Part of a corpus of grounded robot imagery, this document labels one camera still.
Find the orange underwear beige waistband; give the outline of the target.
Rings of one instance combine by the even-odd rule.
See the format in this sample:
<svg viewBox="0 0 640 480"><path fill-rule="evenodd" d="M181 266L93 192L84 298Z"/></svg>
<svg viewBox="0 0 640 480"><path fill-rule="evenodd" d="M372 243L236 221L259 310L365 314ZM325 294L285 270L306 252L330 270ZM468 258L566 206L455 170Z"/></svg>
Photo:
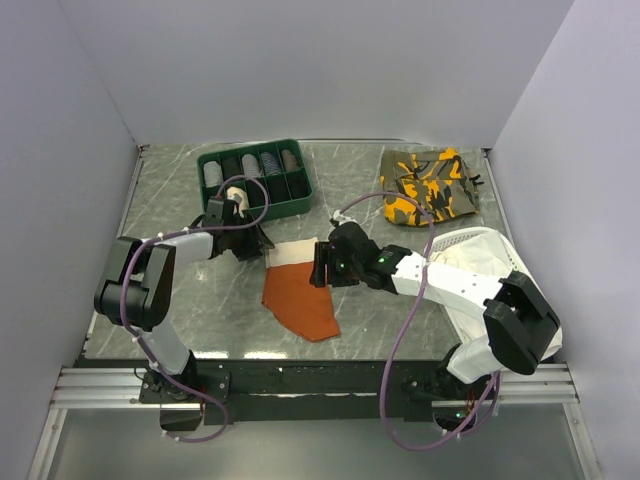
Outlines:
<svg viewBox="0 0 640 480"><path fill-rule="evenodd" d="M285 328L309 342L340 335L327 287L314 287L310 276L318 239L277 243L266 254L262 305Z"/></svg>

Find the green divided organizer tray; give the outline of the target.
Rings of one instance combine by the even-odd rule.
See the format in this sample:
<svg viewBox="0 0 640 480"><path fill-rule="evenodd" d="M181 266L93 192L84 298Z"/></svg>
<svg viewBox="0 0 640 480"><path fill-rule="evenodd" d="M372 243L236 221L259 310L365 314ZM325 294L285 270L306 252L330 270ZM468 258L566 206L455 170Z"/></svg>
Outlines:
<svg viewBox="0 0 640 480"><path fill-rule="evenodd" d="M281 151L291 150L300 160L301 169L295 172L286 172L281 160ZM262 152L271 152L280 162L282 173L279 175L265 176L260 159ZM244 154L251 153L260 161L262 176L250 178L244 174L223 180L220 185L206 188L203 180L202 167L207 162L216 161L221 165L221 160L226 157L236 157L241 166L241 158ZM284 139L271 142L263 142L248 146L234 147L212 153L205 153L197 159L197 173L201 206L206 207L208 200L218 193L220 189L226 190L235 186L244 189L248 195L249 210L256 216L264 207L268 208L264 217L266 221L301 215L311 210L313 197L312 181L306 166L304 155L298 141Z"/></svg>

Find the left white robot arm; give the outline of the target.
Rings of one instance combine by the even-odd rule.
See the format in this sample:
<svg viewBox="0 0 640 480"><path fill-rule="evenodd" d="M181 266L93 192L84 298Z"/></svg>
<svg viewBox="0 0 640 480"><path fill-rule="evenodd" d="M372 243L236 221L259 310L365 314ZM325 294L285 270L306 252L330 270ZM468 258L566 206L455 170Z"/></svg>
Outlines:
<svg viewBox="0 0 640 480"><path fill-rule="evenodd" d="M193 352L167 319L175 271L227 251L239 261L252 261L273 247L239 202L216 197L181 232L118 237L96 288L94 309L132 336L168 395L188 401L198 392L199 377Z"/></svg>

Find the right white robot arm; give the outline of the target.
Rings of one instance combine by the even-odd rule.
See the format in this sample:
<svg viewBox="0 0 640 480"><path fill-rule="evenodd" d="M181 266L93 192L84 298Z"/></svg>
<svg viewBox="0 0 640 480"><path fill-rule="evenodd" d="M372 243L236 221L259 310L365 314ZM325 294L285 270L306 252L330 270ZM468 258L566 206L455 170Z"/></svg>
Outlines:
<svg viewBox="0 0 640 480"><path fill-rule="evenodd" d="M531 375L562 346L559 317L526 273L486 275L401 246L380 248L355 222L315 243L310 283L316 288L364 283L435 302L483 325L482 335L452 348L438 368L438 387L449 398L462 397L479 378L502 369Z"/></svg>

